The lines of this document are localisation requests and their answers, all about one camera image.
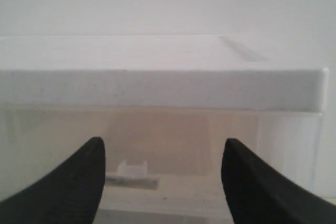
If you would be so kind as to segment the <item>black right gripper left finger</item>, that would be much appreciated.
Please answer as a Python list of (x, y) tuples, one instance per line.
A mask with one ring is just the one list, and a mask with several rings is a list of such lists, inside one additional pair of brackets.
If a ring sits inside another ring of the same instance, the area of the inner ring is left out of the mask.
[(93, 137), (42, 179), (1, 201), (1, 223), (93, 223), (105, 181), (104, 142)]

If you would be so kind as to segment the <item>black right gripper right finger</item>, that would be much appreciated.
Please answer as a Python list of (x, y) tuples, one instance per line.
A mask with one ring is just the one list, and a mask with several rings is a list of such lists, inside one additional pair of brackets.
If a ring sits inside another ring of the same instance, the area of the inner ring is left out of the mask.
[(221, 178), (234, 223), (335, 223), (335, 205), (290, 181), (235, 138), (225, 142)]

